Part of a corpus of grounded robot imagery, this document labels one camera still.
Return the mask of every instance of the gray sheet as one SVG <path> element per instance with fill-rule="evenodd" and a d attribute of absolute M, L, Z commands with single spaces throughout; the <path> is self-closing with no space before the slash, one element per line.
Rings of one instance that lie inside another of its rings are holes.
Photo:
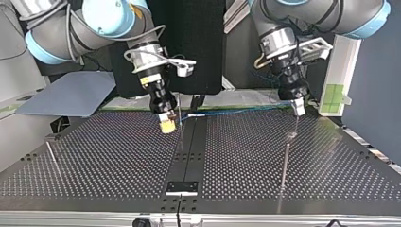
<path fill-rule="evenodd" d="M 113 73 L 69 73 L 31 98 L 16 113 L 87 117 L 114 87 Z"/>

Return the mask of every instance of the gray panel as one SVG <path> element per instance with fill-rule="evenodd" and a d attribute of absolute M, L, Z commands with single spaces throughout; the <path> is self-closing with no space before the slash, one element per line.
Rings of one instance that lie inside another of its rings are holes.
<path fill-rule="evenodd" d="M 401 2 L 392 0 L 388 23 L 363 41 L 345 107 L 343 123 L 401 164 L 399 77 Z"/>
<path fill-rule="evenodd" d="M 24 103 L 16 113 L 88 117 L 114 87 L 113 73 L 69 73 Z"/>
<path fill-rule="evenodd" d="M 57 163 L 47 151 L 3 173 L 0 209 L 174 212 L 164 192 L 180 133 L 157 124 L 146 112 L 96 114 L 53 145 Z"/>
<path fill-rule="evenodd" d="M 186 198 L 207 214 L 401 215 L 401 176 L 327 118 L 300 119 L 282 190 L 285 147 L 296 118 L 286 110 L 210 116 L 197 122 Z"/>

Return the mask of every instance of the label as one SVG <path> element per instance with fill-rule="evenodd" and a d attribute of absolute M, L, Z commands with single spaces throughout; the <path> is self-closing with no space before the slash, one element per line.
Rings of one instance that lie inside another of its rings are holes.
<path fill-rule="evenodd" d="M 130 9 L 135 13 L 137 17 L 139 17 L 139 19 L 142 19 L 144 17 L 144 13 L 134 4 L 130 4 Z"/>
<path fill-rule="evenodd" d="M 141 84 L 145 85 L 145 84 L 152 83 L 152 82 L 160 80 L 160 79 L 162 79 L 162 76 L 160 76 L 160 74 L 155 74 L 155 75 L 151 75 L 151 76 L 142 78 L 140 80 L 141 80 Z"/>

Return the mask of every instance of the black bracket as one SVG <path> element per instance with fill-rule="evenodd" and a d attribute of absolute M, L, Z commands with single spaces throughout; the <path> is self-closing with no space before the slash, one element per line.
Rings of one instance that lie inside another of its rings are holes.
<path fill-rule="evenodd" d="M 206 98 L 205 95 L 201 96 L 193 96 L 192 101 L 191 101 L 191 109 L 190 109 L 190 114 L 194 113 L 198 110 L 199 107 L 203 105 L 204 99 Z"/>

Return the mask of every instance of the thin metal pin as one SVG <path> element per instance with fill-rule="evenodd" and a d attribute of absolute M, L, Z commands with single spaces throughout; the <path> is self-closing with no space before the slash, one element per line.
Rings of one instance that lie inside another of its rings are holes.
<path fill-rule="evenodd" d="M 290 144 L 286 144 L 286 153 L 284 156 L 284 166 L 283 166 L 283 176 L 281 179 L 281 189 L 286 187 L 286 176 L 287 176 L 287 166 L 288 166 L 288 156 L 289 156 Z"/>

